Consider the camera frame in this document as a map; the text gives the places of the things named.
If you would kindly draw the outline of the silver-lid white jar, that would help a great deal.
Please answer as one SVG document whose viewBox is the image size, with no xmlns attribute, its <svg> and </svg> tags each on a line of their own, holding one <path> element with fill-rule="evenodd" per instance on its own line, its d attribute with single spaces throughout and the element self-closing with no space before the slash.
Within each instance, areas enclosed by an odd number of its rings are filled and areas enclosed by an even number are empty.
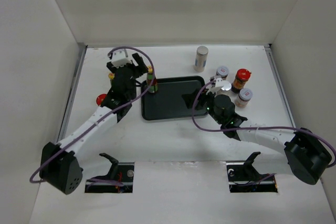
<svg viewBox="0 0 336 224">
<path fill-rule="evenodd" d="M 222 83 L 222 87 L 219 89 L 217 92 L 217 95 L 230 95 L 231 89 L 232 89 L 232 84 L 229 81 L 224 80 Z"/>
</svg>

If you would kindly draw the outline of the red-label sauce bottle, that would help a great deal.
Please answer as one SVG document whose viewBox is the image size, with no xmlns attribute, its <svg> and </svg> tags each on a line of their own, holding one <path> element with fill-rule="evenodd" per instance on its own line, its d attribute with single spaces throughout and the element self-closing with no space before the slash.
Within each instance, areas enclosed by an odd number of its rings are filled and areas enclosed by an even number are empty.
<svg viewBox="0 0 336 224">
<path fill-rule="evenodd" d="M 153 74 L 151 66 L 147 66 L 148 72 L 146 75 L 146 84 L 149 87 L 148 93 L 155 94 L 158 92 L 158 85 L 156 76 Z"/>
</svg>

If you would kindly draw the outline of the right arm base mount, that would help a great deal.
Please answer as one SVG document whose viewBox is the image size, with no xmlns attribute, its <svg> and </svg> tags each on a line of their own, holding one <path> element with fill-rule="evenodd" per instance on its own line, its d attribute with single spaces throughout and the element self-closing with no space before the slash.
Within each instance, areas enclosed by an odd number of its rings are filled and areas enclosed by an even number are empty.
<svg viewBox="0 0 336 224">
<path fill-rule="evenodd" d="M 261 152 L 253 152 L 244 161 L 226 163 L 228 186 L 231 193 L 277 193 L 275 174 L 260 174 L 253 163 Z"/>
</svg>

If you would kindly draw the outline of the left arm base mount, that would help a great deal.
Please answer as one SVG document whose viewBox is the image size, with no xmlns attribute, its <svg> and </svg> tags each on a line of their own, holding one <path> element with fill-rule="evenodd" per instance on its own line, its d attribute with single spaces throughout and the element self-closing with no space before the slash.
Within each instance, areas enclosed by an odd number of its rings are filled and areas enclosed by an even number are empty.
<svg viewBox="0 0 336 224">
<path fill-rule="evenodd" d="M 87 179 L 85 193 L 132 193 L 135 163 L 120 163 L 116 158 L 106 153 L 100 153 L 99 155 L 109 161 L 109 169 L 102 175 L 91 176 Z"/>
</svg>

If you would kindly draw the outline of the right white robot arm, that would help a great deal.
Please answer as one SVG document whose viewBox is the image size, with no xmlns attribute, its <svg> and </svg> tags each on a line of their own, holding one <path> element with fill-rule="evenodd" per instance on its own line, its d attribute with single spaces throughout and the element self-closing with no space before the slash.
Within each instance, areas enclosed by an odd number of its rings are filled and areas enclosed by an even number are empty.
<svg viewBox="0 0 336 224">
<path fill-rule="evenodd" d="M 193 112 L 205 109 L 220 125 L 218 132 L 240 142 L 258 144 L 276 151 L 286 158 L 283 165 L 273 165 L 269 173 L 290 173 L 300 181 L 314 185 L 323 172 L 335 165 L 335 149 L 320 136 L 305 128 L 263 126 L 256 124 L 235 111 L 227 95 L 194 90 L 182 95 L 187 108 Z"/>
</svg>

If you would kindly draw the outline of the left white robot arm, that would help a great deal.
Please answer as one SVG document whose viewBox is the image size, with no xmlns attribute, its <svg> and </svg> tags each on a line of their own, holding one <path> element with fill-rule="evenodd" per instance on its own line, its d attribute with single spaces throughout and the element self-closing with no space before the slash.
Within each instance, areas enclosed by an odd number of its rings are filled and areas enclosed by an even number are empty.
<svg viewBox="0 0 336 224">
<path fill-rule="evenodd" d="M 47 143 L 41 154 L 39 177 L 65 195 L 73 193 L 82 180 L 90 184 L 106 183 L 123 187 L 118 177 L 119 162 L 101 153 L 109 163 L 98 168 L 87 168 L 80 163 L 79 153 L 84 146 L 96 144 L 102 134 L 119 123 L 129 112 L 137 96 L 137 79 L 148 72 L 138 53 L 128 56 L 125 49 L 108 53 L 107 68 L 113 74 L 110 90 L 93 115 L 79 128 L 57 144 Z"/>
</svg>

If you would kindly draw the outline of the green-label sauce bottle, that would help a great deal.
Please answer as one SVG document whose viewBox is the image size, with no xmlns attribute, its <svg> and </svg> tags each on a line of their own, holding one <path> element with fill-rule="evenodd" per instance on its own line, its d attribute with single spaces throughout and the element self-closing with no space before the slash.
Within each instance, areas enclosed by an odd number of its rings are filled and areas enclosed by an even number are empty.
<svg viewBox="0 0 336 224">
<path fill-rule="evenodd" d="M 113 85 L 113 80 L 114 80 L 114 73 L 109 73 L 108 77 L 109 77 L 109 80 L 110 80 L 110 84 L 112 86 Z"/>
</svg>

